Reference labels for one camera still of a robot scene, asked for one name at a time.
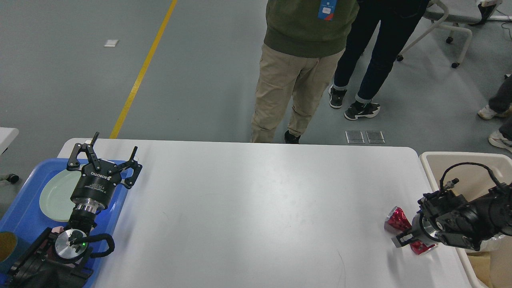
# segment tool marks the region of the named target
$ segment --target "yellow floor line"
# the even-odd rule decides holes
[[[121,126],[123,126],[123,122],[126,119],[126,116],[128,115],[128,111],[130,110],[130,107],[132,106],[132,102],[135,99],[135,95],[137,95],[137,91],[139,91],[140,84],[142,83],[142,80],[144,79],[144,75],[146,74],[147,68],[149,67],[149,65],[151,63],[151,59],[153,58],[153,55],[155,54],[155,51],[157,50],[158,43],[160,43],[160,39],[162,38],[163,31],[165,30],[165,27],[167,26],[167,23],[169,22],[169,18],[174,11],[176,2],[178,2],[178,0],[173,0],[169,6],[169,10],[167,11],[165,18],[163,19],[162,25],[160,25],[160,29],[158,30],[157,36],[155,37],[155,40],[153,41],[153,44],[151,45],[150,51],[148,52],[148,54],[146,56],[146,60],[144,61],[144,64],[142,64],[142,68],[140,69],[139,75],[137,76],[137,79],[135,80],[135,83],[133,84],[133,87],[128,96],[128,99],[126,99],[126,102],[124,103],[123,110],[121,110],[121,114],[119,114],[119,118],[117,118],[117,122],[114,125],[112,133],[110,134],[110,139],[117,138],[117,135],[119,134],[119,131],[121,130]]]

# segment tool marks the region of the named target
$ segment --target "leg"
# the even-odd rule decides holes
[[[498,93],[489,99],[489,107],[498,113],[508,110],[512,102],[512,77],[505,79],[505,82],[498,89]]]
[[[301,136],[306,131],[342,54],[343,51],[323,58],[308,59],[307,66],[301,71],[293,88],[293,111],[288,125],[292,135]]]
[[[386,9],[381,9],[381,13],[377,42],[357,94],[366,102],[370,102],[379,91],[393,68],[396,56],[407,43],[423,15],[419,13],[411,18],[401,18]]]
[[[377,27],[379,22],[377,15],[373,3],[364,2],[359,5],[359,12],[347,37],[345,52],[339,59],[334,73],[334,85],[339,87],[348,85],[355,65]]]
[[[286,107],[304,58],[287,55],[263,44],[260,79],[252,116],[251,142],[271,143]]]
[[[507,139],[512,140],[512,117],[509,117],[500,127],[499,131]]]

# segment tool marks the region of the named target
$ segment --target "khaki pants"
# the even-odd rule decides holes
[[[301,136],[318,108],[343,51],[323,58],[296,57],[265,44],[262,51],[251,142],[272,143],[292,96],[288,130],[296,137]]]

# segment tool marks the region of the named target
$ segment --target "dark jeans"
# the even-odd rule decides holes
[[[370,101],[379,91],[393,68],[396,56],[407,43],[416,25],[425,13],[428,0],[422,0],[416,7],[417,13],[402,17],[387,6],[386,0],[365,0],[359,3],[359,12],[352,30],[347,37],[347,47],[334,74],[336,86],[346,86],[354,72],[359,57],[365,50],[380,21],[377,42],[373,48],[372,59],[362,79],[358,96]]]
[[[505,79],[505,82],[498,89],[498,93],[489,99],[489,107],[498,113],[508,110],[512,102],[512,77]],[[512,139],[512,117],[509,117],[500,127],[500,132],[506,138]]]

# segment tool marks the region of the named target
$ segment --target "beige bin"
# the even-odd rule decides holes
[[[476,162],[491,168],[500,182],[512,182],[512,160],[501,154],[469,153],[469,152],[424,152],[420,155],[421,163],[425,169],[432,191],[439,190],[439,179],[444,171],[457,163]],[[486,169],[475,165],[462,165],[451,169],[444,183],[454,178],[460,182],[453,191],[463,194],[471,201],[488,193],[488,189],[495,186]],[[475,276],[464,249],[457,248],[457,254],[462,261],[468,279],[474,288],[487,288]],[[505,237],[499,249],[490,253],[490,278],[494,288],[512,287],[512,237]]]

